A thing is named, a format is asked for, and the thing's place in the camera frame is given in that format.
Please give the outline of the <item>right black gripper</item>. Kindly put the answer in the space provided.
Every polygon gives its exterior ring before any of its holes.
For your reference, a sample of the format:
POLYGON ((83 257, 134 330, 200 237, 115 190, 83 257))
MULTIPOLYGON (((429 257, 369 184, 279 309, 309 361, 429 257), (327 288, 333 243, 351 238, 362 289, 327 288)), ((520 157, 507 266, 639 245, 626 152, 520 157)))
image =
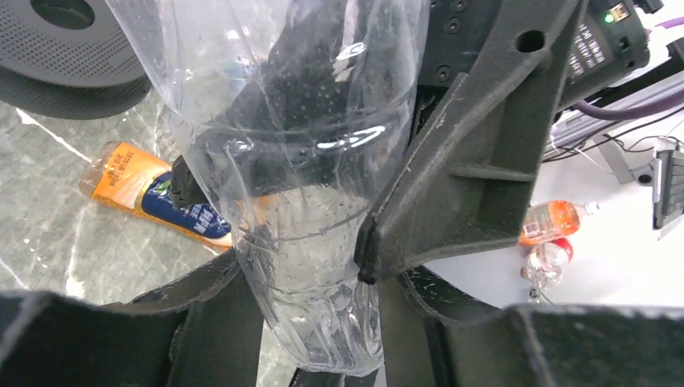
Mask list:
POLYGON ((515 245, 559 101, 572 106, 648 64, 640 7, 431 1, 418 83, 457 78, 361 225, 359 279, 515 245))

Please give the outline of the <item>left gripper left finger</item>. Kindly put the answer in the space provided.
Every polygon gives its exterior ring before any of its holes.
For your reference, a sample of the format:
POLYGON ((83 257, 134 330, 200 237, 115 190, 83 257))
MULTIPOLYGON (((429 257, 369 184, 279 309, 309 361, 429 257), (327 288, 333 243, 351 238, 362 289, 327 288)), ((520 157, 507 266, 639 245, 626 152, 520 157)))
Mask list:
POLYGON ((4 386, 253 386, 261 312, 234 250, 131 302, 1 294, 4 386))

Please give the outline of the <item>clear plastic bottle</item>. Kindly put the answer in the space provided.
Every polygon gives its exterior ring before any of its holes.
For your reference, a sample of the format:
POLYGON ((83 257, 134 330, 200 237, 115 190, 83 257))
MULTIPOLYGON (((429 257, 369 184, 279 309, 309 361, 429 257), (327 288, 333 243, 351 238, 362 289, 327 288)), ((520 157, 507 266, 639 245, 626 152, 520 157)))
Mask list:
POLYGON ((425 1, 111 1, 280 345, 308 371, 383 359, 357 234, 410 139, 425 1))

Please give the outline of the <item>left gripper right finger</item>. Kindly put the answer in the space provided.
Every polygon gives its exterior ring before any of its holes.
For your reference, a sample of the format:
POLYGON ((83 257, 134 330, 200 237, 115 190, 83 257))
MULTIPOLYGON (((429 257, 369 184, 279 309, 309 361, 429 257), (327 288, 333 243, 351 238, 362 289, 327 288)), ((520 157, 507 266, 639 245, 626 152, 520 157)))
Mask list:
POLYGON ((426 268, 378 286, 390 386, 680 386, 683 313, 497 309, 426 268))

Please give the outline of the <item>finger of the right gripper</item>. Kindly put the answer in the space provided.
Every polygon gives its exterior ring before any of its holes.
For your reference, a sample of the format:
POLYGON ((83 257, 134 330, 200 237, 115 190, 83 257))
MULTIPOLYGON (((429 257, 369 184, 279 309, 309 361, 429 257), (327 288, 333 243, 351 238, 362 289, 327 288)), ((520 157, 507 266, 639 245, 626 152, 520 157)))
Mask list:
POLYGON ((370 204, 373 179, 350 139, 356 45, 371 10, 370 1, 188 1, 185 16, 210 45, 224 97, 174 162, 173 204, 314 185, 370 204))

